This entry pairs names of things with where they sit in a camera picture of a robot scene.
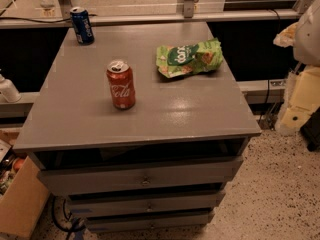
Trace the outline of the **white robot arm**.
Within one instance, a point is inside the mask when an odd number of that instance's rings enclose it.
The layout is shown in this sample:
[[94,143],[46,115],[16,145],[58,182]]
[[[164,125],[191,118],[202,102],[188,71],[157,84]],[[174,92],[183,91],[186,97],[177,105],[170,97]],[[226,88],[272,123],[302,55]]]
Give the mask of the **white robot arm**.
[[281,31],[273,40],[280,47],[293,47],[297,69],[286,79],[284,104],[275,129],[282,135],[292,135],[320,107],[320,0],[314,0],[299,21]]

